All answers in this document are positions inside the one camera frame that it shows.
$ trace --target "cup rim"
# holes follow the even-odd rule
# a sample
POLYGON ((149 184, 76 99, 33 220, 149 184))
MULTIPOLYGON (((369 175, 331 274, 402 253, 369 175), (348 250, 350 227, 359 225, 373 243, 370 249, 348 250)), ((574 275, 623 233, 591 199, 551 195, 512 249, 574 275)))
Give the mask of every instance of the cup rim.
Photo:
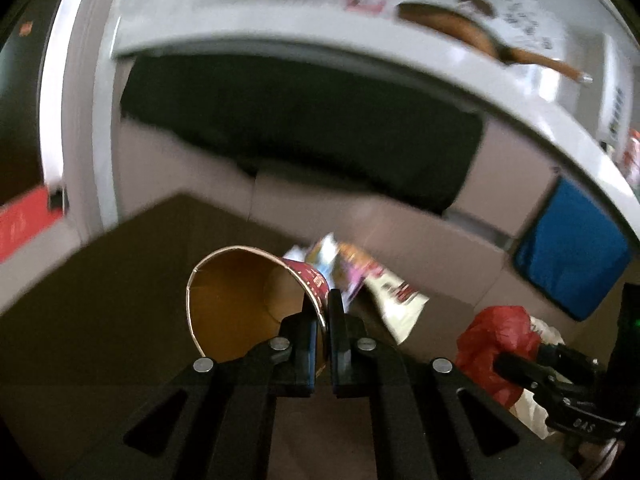
POLYGON ((303 287, 305 294, 311 299, 314 308, 316 310, 316 316, 318 317, 318 323, 320 324, 320 330, 322 331, 322 335, 324 337, 324 335, 326 334, 326 319, 324 318, 324 313, 322 312, 322 303, 318 300, 318 298, 315 297, 315 295, 313 294, 311 288, 306 284, 305 280, 303 280, 295 270, 293 270, 291 267, 289 267, 286 262, 282 259, 279 258, 277 256, 274 256, 274 254, 271 254, 270 252, 264 251, 262 249, 258 249, 256 247, 249 247, 249 246, 244 246, 244 245, 234 245, 234 246, 229 246, 229 247, 224 247, 221 249, 218 249, 217 251, 213 251, 212 253, 208 254, 207 256, 205 256, 203 259, 201 259, 198 264, 193 267, 193 270, 191 271, 191 274, 189 276, 189 280, 187 281, 187 290, 186 290, 186 306, 187 306, 187 323, 189 325, 189 333, 191 334, 191 339, 193 339, 193 342, 196 345, 196 348, 198 349, 198 352, 200 352, 200 355, 203 357, 207 357, 207 355, 202 351, 202 348, 200 347, 200 344, 198 343, 198 339, 196 338, 195 334, 193 333, 193 327, 191 325, 191 305, 190 305, 190 290, 191 290, 191 283, 193 283, 194 278, 196 277, 196 274, 198 272, 198 270, 200 268, 202 268, 205 264, 207 264, 210 260, 212 260, 213 258, 220 256, 220 254, 224 254, 224 253, 229 253, 232 251, 245 251, 245 252, 249 252, 249 253, 253 253, 253 254, 257 254, 258 256, 262 256, 264 258, 267 258, 268 260, 271 260, 273 263, 281 266, 281 267, 285 267, 289 273, 298 281, 298 283, 303 287))

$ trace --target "metal screw head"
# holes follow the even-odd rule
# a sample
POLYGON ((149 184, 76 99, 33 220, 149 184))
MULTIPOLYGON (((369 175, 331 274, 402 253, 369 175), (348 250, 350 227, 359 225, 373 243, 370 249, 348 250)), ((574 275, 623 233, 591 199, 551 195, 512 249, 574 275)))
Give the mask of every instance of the metal screw head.
POLYGON ((453 365, 451 364, 451 361, 443 357, 439 357, 438 359, 435 359, 433 363, 431 363, 431 366, 433 366, 433 369, 440 374, 448 374, 450 371, 453 370, 453 365))
POLYGON ((578 83, 588 86, 593 83, 593 77, 591 77, 591 75, 587 74, 586 72, 582 72, 578 76, 578 83))
POLYGON ((376 340, 370 337, 361 337, 358 339, 358 348, 363 352, 369 352, 376 348, 376 340))
POLYGON ((201 374, 210 372, 213 368, 213 359, 209 359, 208 357, 201 357, 200 359, 196 359, 193 363, 193 369, 201 374))
POLYGON ((286 337, 274 337, 269 341, 269 346, 277 351, 286 350, 289 348, 289 340, 286 337))

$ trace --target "trash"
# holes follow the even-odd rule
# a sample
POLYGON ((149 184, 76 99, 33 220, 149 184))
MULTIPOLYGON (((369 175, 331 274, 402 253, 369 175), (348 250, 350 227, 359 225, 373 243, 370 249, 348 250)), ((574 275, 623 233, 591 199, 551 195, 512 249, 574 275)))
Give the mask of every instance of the trash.
POLYGON ((345 312, 348 312, 358 291, 365 286, 397 344, 409 336, 424 304, 429 300, 360 248, 336 242, 333 233, 311 248, 292 247, 284 258, 311 264, 331 288, 339 288, 345 312))
MULTIPOLYGON (((541 319, 531 317, 531 329, 540 336, 540 339, 544 344, 564 344, 564 340, 558 330, 549 326, 541 319)), ((564 380, 564 378, 558 376, 558 380, 561 381, 564 380)), ((549 431, 549 428, 545 423, 546 418, 548 417, 546 409, 533 400, 533 392, 530 392, 529 390, 523 391, 520 398, 509 411, 527 428, 543 440, 550 434, 554 433, 553 431, 549 431)))
POLYGON ((512 352, 533 360, 540 341, 524 307, 491 306, 479 312, 458 338, 456 366, 509 409, 523 389, 494 372, 494 359, 501 352, 512 352))

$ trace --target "plastic packaging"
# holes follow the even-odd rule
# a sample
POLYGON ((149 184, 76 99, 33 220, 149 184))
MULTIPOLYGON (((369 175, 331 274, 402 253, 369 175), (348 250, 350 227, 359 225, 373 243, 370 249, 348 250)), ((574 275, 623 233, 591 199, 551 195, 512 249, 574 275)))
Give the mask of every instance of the plastic packaging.
POLYGON ((533 360, 540 341, 523 307, 491 306, 479 312, 458 338, 456 366, 508 409, 523 389, 494 372, 494 359, 501 352, 512 352, 533 360))

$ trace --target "white wall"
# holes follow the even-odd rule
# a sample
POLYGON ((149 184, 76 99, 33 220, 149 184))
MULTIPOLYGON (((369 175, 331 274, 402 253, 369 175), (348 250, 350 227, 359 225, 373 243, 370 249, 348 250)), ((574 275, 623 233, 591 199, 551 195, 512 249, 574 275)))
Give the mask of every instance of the white wall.
MULTIPOLYGON (((572 34, 566 38, 566 62, 572 66, 585 68, 587 49, 584 38, 578 34, 572 34)), ((582 85, 572 81, 568 77, 561 77, 558 85, 558 95, 556 103, 575 116, 578 106, 578 96, 582 85)))
POLYGON ((633 64, 640 64, 640 52, 626 30, 600 0, 538 0, 569 27, 583 32, 609 34, 633 64))

